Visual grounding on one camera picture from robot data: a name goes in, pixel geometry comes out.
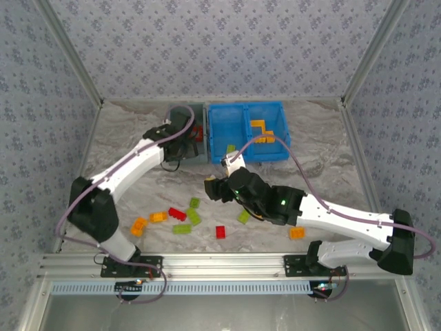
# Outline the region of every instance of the patterned wallpaper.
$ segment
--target patterned wallpaper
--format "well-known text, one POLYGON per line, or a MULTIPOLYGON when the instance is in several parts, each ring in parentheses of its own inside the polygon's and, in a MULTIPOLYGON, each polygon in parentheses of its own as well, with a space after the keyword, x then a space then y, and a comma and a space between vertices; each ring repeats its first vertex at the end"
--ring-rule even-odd
POLYGON ((339 96, 390 0, 50 0, 105 98, 339 96))
MULTIPOLYGON (((441 330, 441 3, 412 1, 351 109, 385 210, 404 208, 438 241, 415 277, 441 330)), ((426 247, 423 239, 417 248, 426 247)))
POLYGON ((0 330, 54 244, 94 117, 32 0, 0 1, 0 330))

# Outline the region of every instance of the lime green lego brick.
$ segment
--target lime green lego brick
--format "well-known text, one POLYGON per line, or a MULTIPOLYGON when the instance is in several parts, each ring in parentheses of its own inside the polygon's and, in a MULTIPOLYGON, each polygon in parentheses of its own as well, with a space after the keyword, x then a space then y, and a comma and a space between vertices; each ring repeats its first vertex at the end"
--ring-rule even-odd
POLYGON ((241 222, 242 224, 246 224, 249 219, 249 214, 246 210, 242 211, 237 220, 241 222))
POLYGON ((189 234, 192 232, 191 224, 173 225, 173 234, 189 234))
POLYGON ((198 198, 192 198, 192 200, 190 201, 190 207, 196 209, 199 207, 200 202, 201 201, 198 198))
POLYGON ((227 146, 227 154, 234 152, 236 150, 236 146, 235 145, 228 145, 227 146))
POLYGON ((185 213, 187 214, 188 218, 190 219, 190 222, 192 222, 193 226, 198 225, 201 222, 201 218, 199 217, 198 213, 193 208, 188 208, 185 213))

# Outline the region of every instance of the blue plastic tray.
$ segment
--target blue plastic tray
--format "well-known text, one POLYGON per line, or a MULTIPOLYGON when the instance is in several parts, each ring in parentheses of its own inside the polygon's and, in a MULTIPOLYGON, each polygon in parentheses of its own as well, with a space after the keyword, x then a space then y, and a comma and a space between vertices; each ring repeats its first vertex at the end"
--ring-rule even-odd
MULTIPOLYGON (((260 128, 251 127, 251 120, 254 119, 263 119, 266 131, 272 130, 274 135, 281 138, 288 146, 291 145, 285 111, 279 101, 210 105, 209 146, 213 163, 221 162, 228 145, 235 145, 239 150, 252 137, 262 133, 260 128)), ((243 156, 247 162, 265 162, 286 160, 289 153, 276 141, 253 143, 243 156)))

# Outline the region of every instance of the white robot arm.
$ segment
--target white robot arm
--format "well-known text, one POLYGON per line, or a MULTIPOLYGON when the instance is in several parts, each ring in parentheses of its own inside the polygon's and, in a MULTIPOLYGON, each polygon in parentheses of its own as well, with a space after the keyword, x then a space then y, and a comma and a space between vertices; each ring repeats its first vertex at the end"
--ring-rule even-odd
POLYGON ((386 226, 391 223, 412 226, 408 212, 396 210, 393 214, 378 214, 322 201, 329 206, 326 209, 312 194, 288 186, 268 185, 247 170, 242 155, 232 161, 237 153, 231 152, 223 159, 227 177, 205 181, 210 199, 236 201, 261 221, 319 228, 353 238, 340 242, 312 242, 307 254, 310 268, 321 265, 334 269, 370 261, 392 273, 412 273, 414 233, 386 226), (352 221, 333 214, 332 210, 375 224, 352 221))
POLYGON ((139 255, 139 250, 119 228, 116 202, 135 181, 163 161, 180 161, 197 156, 196 144, 190 137, 193 123, 179 137, 164 143, 159 142, 184 130, 188 121, 190 116, 176 113, 173 123, 167 122, 148 130, 130 152, 107 170, 91 179, 75 179, 70 192, 70 205, 91 185, 98 182, 100 184, 75 206, 68 221, 122 261, 131 261, 135 254, 139 255))

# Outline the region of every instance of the yellow lego piece in bin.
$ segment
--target yellow lego piece in bin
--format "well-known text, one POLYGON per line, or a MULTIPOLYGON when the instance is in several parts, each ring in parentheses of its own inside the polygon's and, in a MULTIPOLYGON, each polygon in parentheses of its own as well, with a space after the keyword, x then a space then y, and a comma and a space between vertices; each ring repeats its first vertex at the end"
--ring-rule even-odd
MULTIPOLYGON (((266 131, 266 134, 270 134, 271 136, 274 136, 274 131, 266 131)), ((272 138, 272 137, 266 137, 267 138, 267 143, 275 143, 276 139, 272 138)))
POLYGON ((265 121, 263 119, 252 119, 251 120, 252 128, 262 128, 262 132, 265 132, 265 121))
POLYGON ((267 142, 267 137, 262 137, 254 141, 254 143, 266 143, 266 142, 267 142))

